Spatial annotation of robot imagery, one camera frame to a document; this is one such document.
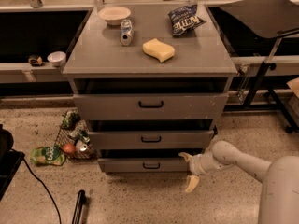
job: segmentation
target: yellow sponge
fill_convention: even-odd
[[[175,49],[158,39],[154,38],[143,44],[143,51],[149,56],[157,58],[160,63],[168,60],[175,55]]]

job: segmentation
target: black cable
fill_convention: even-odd
[[[31,168],[29,167],[29,165],[28,165],[26,159],[25,159],[24,157],[23,157],[22,159],[23,159],[23,161],[25,162],[25,164],[26,164],[26,166],[27,166],[27,168],[28,168],[30,174],[31,174],[31,175],[32,175],[38,182],[40,182],[40,183],[44,186],[45,190],[46,190],[47,193],[49,194],[49,196],[50,196],[50,198],[52,199],[53,204],[54,204],[54,206],[55,206],[55,208],[56,208],[56,211],[57,211],[57,214],[58,214],[58,218],[59,218],[59,223],[62,224],[62,220],[61,220],[61,217],[60,217],[60,212],[59,212],[58,207],[57,207],[57,205],[56,205],[56,202],[54,201],[52,195],[50,194],[50,191],[48,190],[47,186],[44,184],[44,182],[43,182],[42,180],[40,180],[40,179],[34,174],[34,172],[32,172],[32,170],[31,170]]]

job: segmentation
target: wire basket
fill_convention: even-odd
[[[55,144],[61,148],[61,150],[65,154],[65,156],[71,161],[83,161],[83,160],[96,159],[97,158],[96,151],[90,142],[86,145],[86,148],[84,149],[84,151],[80,151],[79,148],[77,147],[79,139],[74,140],[74,139],[70,138],[70,134],[77,127],[87,131],[86,123],[84,120],[81,119],[80,121],[78,121],[76,123],[75,127],[73,127],[72,129],[60,128],[60,130],[57,134],[56,140],[55,140]],[[75,145],[76,152],[74,154],[69,154],[69,153],[64,152],[64,145],[66,145],[66,144]]]

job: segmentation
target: white cup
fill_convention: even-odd
[[[66,62],[66,54],[62,51],[55,51],[51,53],[47,57],[48,61],[52,63],[54,67],[60,67],[61,65],[64,65]]]

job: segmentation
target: green chip bag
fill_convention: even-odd
[[[30,161],[35,165],[61,166],[64,164],[65,159],[65,154],[57,145],[53,147],[37,147],[30,154]]]

